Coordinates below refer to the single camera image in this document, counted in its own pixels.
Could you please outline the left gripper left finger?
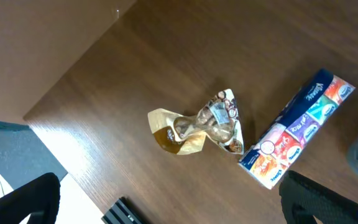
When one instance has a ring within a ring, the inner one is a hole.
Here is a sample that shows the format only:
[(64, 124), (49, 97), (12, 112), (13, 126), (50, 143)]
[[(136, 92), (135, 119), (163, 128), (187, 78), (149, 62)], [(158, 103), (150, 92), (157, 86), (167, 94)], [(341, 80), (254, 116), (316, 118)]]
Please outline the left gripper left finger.
[(54, 224), (60, 205), (60, 181), (49, 172), (0, 198), (0, 224)]

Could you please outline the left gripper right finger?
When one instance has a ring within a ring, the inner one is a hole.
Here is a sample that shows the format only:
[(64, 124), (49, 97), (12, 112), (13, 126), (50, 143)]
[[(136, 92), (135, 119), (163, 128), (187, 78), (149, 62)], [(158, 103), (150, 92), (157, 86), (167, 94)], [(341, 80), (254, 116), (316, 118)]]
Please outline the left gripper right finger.
[(279, 186), (282, 212), (287, 223), (358, 223), (358, 203), (293, 171)]

